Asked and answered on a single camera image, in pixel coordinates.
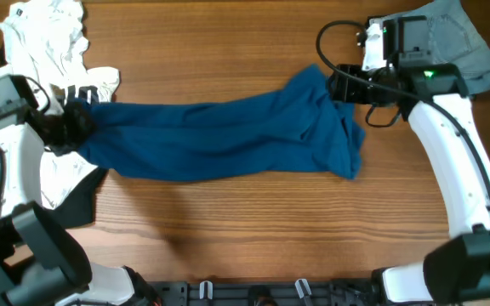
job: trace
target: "white garment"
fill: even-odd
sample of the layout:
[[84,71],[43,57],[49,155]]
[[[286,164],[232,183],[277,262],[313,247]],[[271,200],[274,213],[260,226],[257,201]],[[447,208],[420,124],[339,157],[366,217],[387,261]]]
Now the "white garment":
[[[47,114],[60,114],[62,107],[54,97],[51,84],[75,97],[82,94],[88,102],[111,102],[120,82],[118,70],[100,67],[86,70],[83,52],[88,40],[83,36],[83,6],[74,0],[31,0],[10,6],[9,17],[0,23],[7,65],[0,77],[24,75],[37,80],[50,96]],[[34,92],[38,89],[31,82]],[[35,96],[42,109],[47,100],[42,91]],[[44,153],[41,160],[43,206],[55,209],[84,177],[95,170],[77,153],[56,157]]]

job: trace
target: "wooden table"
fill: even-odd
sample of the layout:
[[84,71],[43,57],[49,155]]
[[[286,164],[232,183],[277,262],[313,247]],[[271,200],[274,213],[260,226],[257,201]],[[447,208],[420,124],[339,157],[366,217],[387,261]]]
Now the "wooden table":
[[[311,63],[328,73],[315,38],[331,20],[363,21],[425,3],[86,3],[84,60],[120,70],[119,102],[225,102],[278,89]],[[464,7],[490,47],[490,2]],[[8,10],[0,4],[0,21]],[[354,37],[351,28],[333,29],[323,47],[336,63],[359,63]],[[363,126],[366,110],[356,110]],[[478,97],[474,115],[490,155],[490,92]],[[428,158],[405,122],[365,129],[354,181],[260,173],[173,184],[111,171],[97,194],[95,224],[70,232],[90,260],[128,265],[151,281],[328,280],[420,260],[447,239]]]

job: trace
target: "brown wooden surface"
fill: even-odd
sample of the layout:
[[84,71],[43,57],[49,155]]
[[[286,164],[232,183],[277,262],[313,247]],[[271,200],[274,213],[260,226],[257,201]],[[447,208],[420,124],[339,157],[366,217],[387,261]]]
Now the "brown wooden surface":
[[[224,102],[280,88],[321,64],[315,37],[331,20],[365,20],[424,3],[87,3],[91,46],[84,59],[87,67],[120,70],[118,101]],[[490,46],[490,2],[464,7]],[[0,5],[0,21],[8,10]],[[360,62],[354,33],[326,35],[323,48],[334,62]],[[361,124],[365,113],[357,109]],[[490,155],[490,93],[479,96],[474,114]],[[97,194],[95,224],[71,233],[92,261],[125,264],[152,281],[327,280],[420,260],[447,239],[430,163],[406,123],[366,132],[355,181],[261,173],[172,184],[110,172]]]

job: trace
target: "black garment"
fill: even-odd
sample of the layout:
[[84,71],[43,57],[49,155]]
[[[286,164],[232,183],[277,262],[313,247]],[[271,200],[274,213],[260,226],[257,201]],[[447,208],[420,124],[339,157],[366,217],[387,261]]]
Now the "black garment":
[[48,209],[47,212],[66,229],[91,224],[94,221],[95,190],[106,174],[105,169],[93,170],[71,191],[59,207],[54,210]]

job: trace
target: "robotic arm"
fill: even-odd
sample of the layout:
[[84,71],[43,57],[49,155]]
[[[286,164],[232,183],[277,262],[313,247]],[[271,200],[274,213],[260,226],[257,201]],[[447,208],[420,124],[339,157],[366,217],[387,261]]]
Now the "robotic arm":
[[[342,23],[356,25],[332,23],[317,38],[317,51],[334,70],[328,79],[332,98],[399,108],[430,159],[452,238],[421,262],[374,271],[373,303],[490,298],[490,162],[459,70],[432,64],[426,20],[421,17],[369,26],[359,33],[366,52],[362,66],[334,66],[322,55],[320,39],[327,28]],[[6,164],[4,178],[0,177],[5,179],[0,190],[0,305],[66,306],[80,300],[173,306],[130,268],[90,263],[77,242],[38,205],[43,148],[65,154],[94,129],[80,107],[69,104],[63,116],[45,116],[37,111],[25,80],[0,79],[0,147]],[[21,244],[28,245],[33,256],[9,266],[4,259]],[[297,288],[303,303],[312,305],[306,281]],[[200,286],[199,297],[213,299],[213,284]]]

